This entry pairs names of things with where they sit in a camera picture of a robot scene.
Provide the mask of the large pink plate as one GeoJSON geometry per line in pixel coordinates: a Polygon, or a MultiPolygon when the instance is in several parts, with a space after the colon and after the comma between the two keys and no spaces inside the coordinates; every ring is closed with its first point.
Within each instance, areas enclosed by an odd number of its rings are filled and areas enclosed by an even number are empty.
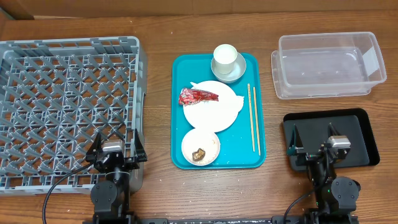
{"type": "Polygon", "coordinates": [[[239,113],[210,112],[210,111],[184,111],[186,120],[194,128],[207,129],[217,133],[229,128],[236,120],[239,113]]]}

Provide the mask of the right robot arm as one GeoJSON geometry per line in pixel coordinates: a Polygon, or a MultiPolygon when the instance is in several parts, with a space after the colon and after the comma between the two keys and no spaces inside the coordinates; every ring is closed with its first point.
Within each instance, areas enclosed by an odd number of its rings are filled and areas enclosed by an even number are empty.
{"type": "Polygon", "coordinates": [[[283,223],[358,223],[351,212],[356,210],[356,201],[361,186],[349,177],[338,177],[334,164],[346,159],[351,150],[347,136],[341,135],[332,124],[328,125],[329,137],[317,152],[305,152],[299,130],[294,126],[287,155],[297,158],[296,165],[306,168],[313,189],[292,202],[282,218],[283,223]],[[301,200],[315,195],[316,208],[307,210],[301,217],[288,217],[290,210],[301,200]]]}

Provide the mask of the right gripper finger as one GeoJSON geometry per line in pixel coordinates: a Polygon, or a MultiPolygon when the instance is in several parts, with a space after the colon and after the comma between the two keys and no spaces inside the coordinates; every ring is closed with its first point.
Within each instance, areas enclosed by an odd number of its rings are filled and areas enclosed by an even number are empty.
{"type": "Polygon", "coordinates": [[[289,147],[287,149],[288,156],[296,156],[298,153],[302,152],[303,144],[299,135],[299,131],[297,129],[296,124],[294,124],[294,128],[292,130],[292,137],[290,140],[289,147]]]}
{"type": "Polygon", "coordinates": [[[332,123],[328,124],[328,136],[340,136],[341,134],[338,132],[338,130],[334,127],[332,123]]]}

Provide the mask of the white napkin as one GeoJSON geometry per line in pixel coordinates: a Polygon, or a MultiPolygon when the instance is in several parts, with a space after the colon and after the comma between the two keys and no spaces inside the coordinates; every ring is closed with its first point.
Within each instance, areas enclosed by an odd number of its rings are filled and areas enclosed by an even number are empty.
{"type": "Polygon", "coordinates": [[[200,83],[193,83],[193,90],[203,90],[218,95],[218,101],[201,101],[194,105],[187,105],[183,107],[184,111],[210,111],[227,113],[238,113],[242,110],[244,105],[244,97],[238,96],[228,85],[208,80],[200,83]]]}

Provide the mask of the brown food scrap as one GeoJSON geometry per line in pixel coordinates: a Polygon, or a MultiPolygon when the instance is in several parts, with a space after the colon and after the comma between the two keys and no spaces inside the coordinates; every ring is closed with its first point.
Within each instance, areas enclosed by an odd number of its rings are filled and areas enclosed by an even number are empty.
{"type": "Polygon", "coordinates": [[[202,148],[198,148],[197,151],[192,153],[192,160],[197,162],[202,160],[206,155],[206,152],[202,148]]]}

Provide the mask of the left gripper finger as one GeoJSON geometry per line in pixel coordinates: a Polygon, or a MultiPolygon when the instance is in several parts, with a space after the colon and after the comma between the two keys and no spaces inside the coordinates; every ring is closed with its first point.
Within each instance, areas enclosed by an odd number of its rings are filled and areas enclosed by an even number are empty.
{"type": "Polygon", "coordinates": [[[93,141],[92,145],[88,149],[85,155],[86,162],[96,162],[98,158],[98,153],[102,151],[101,148],[101,135],[97,133],[95,140],[93,141]]]}
{"type": "Polygon", "coordinates": [[[144,145],[141,142],[139,132],[137,129],[134,130],[134,162],[147,162],[147,154],[144,150],[144,145]]]}

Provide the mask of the small pink bowl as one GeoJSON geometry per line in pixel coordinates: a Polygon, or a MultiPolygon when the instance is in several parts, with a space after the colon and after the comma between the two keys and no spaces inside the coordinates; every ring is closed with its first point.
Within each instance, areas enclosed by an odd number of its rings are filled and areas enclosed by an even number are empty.
{"type": "Polygon", "coordinates": [[[216,160],[221,151],[221,143],[215,133],[208,130],[194,128],[182,140],[181,150],[184,158],[192,165],[207,166],[216,160]],[[192,160],[192,153],[202,148],[206,155],[200,161],[192,160]]]}

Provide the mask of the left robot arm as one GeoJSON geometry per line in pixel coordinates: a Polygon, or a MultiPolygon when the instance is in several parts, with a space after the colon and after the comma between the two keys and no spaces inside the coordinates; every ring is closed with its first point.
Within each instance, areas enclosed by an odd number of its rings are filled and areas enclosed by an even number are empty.
{"type": "Polygon", "coordinates": [[[97,134],[86,153],[86,162],[105,175],[91,189],[94,205],[93,223],[140,223],[130,210],[130,196],[141,189],[144,180],[144,163],[147,154],[141,143],[140,133],[134,131],[130,156],[126,156],[123,140],[101,141],[97,134]]]}

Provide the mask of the red snack wrapper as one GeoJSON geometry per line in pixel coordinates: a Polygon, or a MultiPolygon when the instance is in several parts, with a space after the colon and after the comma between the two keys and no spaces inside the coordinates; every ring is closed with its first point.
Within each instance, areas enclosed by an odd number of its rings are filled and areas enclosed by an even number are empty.
{"type": "Polygon", "coordinates": [[[201,101],[218,101],[218,95],[205,90],[183,88],[180,92],[178,103],[180,105],[194,105],[201,101]]]}

